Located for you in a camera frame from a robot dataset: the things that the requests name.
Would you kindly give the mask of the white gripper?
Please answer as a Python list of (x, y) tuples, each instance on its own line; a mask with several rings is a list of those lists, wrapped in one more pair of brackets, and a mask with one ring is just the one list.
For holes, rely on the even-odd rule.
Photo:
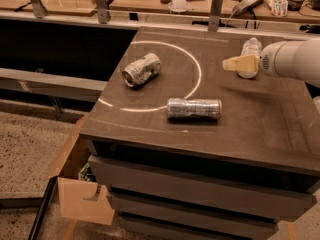
[(222, 62), (222, 68), (225, 71), (240, 71), (240, 72), (254, 72), (259, 69), (266, 75), (277, 76), (275, 59), (278, 53), (279, 46), (271, 44), (266, 46), (259, 57), (255, 54), (241, 55), (238, 57), (231, 57)]

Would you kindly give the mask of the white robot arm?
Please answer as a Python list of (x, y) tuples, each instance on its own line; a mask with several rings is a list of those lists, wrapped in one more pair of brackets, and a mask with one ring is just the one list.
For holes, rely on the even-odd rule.
[(225, 71), (235, 71), (239, 76), (265, 75), (302, 80), (320, 87), (320, 39), (306, 41), (281, 41), (262, 48), (256, 38), (249, 39), (240, 56), (222, 62)]

